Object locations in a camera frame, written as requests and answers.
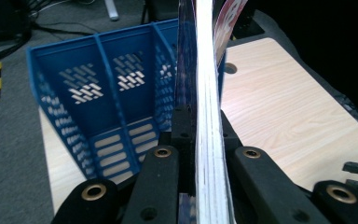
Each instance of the metal ring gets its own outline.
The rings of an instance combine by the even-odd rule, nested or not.
[[[336,199],[337,201],[340,201],[342,203],[356,203],[357,199],[356,196],[347,189],[337,186],[337,185],[329,185],[326,189],[327,193]],[[337,192],[341,192],[344,194],[344,196],[337,194]]]
[[[261,156],[260,152],[253,150],[253,149],[245,149],[242,153],[245,157],[248,157],[251,159],[257,159],[257,158],[260,158],[260,156]]]
[[[154,151],[154,154],[155,154],[156,157],[166,158],[166,157],[171,156],[172,152],[167,148],[157,148]]]
[[[90,194],[90,190],[92,189],[98,189],[99,192],[96,194]],[[83,192],[81,193],[81,197],[86,201],[95,201],[104,196],[106,193],[106,186],[103,184],[93,184],[87,186],[85,189],[83,189]]]

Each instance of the light wood tabletop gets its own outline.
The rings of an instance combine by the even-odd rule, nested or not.
[[[235,74],[225,74],[222,109],[245,146],[259,147],[299,186],[345,182],[358,162],[358,122],[276,41],[227,49]],[[61,139],[40,112],[55,211],[85,180]]]

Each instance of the desk surface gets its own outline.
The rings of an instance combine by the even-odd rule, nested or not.
[[[245,146],[259,147],[299,186],[345,182],[358,162],[358,122],[278,43],[266,38],[227,49],[222,109]],[[41,112],[55,211],[85,178]]]

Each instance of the gray carpet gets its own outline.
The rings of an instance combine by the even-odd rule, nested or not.
[[[97,0],[87,6],[65,2],[49,7],[40,12],[37,22],[55,29],[88,33],[102,33],[140,24],[143,0],[115,2],[119,21],[110,21],[103,0]],[[298,59],[336,99],[342,97],[342,94],[332,89],[301,62],[294,46],[271,18],[257,11],[255,21],[266,31],[265,34],[240,39],[229,45],[265,36],[272,37]],[[76,37],[79,35],[54,35],[33,31],[26,46],[1,61],[3,87],[0,100],[0,223],[49,223],[53,219],[42,133],[37,104],[30,90],[25,50],[28,47]]]

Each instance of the stack of paper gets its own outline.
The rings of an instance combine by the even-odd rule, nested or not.
[[[197,111],[198,223],[235,223],[216,67],[221,63],[232,29],[245,4],[246,0],[227,0],[213,28],[213,0],[197,0],[196,4],[192,0],[180,1],[176,103],[192,105],[192,111]]]

